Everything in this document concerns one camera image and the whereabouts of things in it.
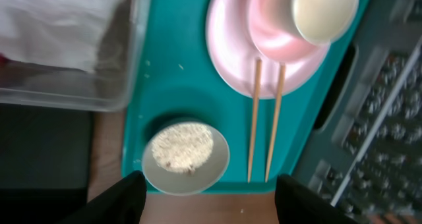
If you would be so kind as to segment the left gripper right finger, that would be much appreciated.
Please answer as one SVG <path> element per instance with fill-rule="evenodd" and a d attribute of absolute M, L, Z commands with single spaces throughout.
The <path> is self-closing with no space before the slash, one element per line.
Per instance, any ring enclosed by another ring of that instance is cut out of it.
<path fill-rule="evenodd" d="M 281 224 L 357 224 L 289 175 L 278 176 L 274 201 Z"/>

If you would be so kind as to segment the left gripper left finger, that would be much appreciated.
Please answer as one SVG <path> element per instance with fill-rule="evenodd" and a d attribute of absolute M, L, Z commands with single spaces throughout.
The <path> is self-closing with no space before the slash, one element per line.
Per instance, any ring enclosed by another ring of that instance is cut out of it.
<path fill-rule="evenodd" d="M 146 203 L 146 179 L 142 172 L 130 175 L 67 216 L 65 224 L 138 224 Z"/>

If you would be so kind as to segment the grey bowl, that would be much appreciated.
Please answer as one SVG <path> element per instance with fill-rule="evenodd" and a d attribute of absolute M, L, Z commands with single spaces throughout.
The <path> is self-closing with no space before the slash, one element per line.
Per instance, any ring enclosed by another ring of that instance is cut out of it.
<path fill-rule="evenodd" d="M 193 173 L 172 173 L 160 167 L 152 156 L 152 139 L 163 129 L 179 123 L 202 123 L 211 130 L 214 141 L 212 154 L 204 165 Z M 142 155 L 142 172 L 157 190 L 174 196 L 198 194 L 216 184 L 226 172 L 230 161 L 228 143 L 221 132 L 200 121 L 172 121 L 148 141 Z"/>

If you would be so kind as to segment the rice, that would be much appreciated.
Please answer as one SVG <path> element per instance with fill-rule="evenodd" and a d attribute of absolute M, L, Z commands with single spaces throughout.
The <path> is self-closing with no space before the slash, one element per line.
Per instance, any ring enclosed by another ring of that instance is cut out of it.
<path fill-rule="evenodd" d="M 179 123 L 159 132 L 152 139 L 152 156 L 156 163 L 172 173 L 193 173 L 212 154 L 214 141 L 208 126 L 202 123 Z"/>

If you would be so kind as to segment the wooden chopstick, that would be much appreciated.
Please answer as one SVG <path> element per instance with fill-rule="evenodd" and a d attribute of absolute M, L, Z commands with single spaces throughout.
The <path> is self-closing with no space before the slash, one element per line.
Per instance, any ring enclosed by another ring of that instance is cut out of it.
<path fill-rule="evenodd" d="M 271 169 L 274 146 L 275 146 L 276 135 L 277 135 L 277 130 L 278 130 L 278 122 L 280 118 L 280 108 L 282 104 L 282 94 L 284 90 L 285 74 L 286 74 L 286 66 L 280 63 L 277 92 L 276 92 L 275 104 L 274 104 L 272 129 L 271 129 L 271 135 L 270 135 L 270 144 L 268 147 L 268 155 L 267 155 L 267 160 L 266 160 L 265 182 L 268 182 L 269 176 L 270 176 L 270 169 Z"/>
<path fill-rule="evenodd" d="M 255 141 L 256 141 L 256 128 L 258 120 L 258 107 L 259 107 L 259 95 L 260 95 L 260 78 L 262 72 L 262 61 L 261 59 L 256 60 L 255 64 L 255 81 L 253 90 L 253 113 L 251 120 L 251 135 L 249 144 L 249 158 L 248 158 L 248 171 L 247 171 L 247 182 L 250 183 L 251 175 L 253 170 L 253 159 L 255 154 Z"/>

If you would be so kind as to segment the white napkin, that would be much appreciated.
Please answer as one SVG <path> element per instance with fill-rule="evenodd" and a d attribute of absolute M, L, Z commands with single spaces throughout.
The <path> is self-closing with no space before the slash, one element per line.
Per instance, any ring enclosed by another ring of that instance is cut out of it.
<path fill-rule="evenodd" d="M 125 0 L 1 0 L 1 55 L 23 63 L 92 72 Z"/>

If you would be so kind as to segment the red sauce packet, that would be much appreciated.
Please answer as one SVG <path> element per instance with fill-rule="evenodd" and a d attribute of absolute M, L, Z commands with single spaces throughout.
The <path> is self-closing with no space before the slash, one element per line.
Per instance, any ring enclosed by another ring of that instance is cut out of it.
<path fill-rule="evenodd" d="M 8 63 L 8 59 L 0 54 L 0 67 L 4 67 Z"/>

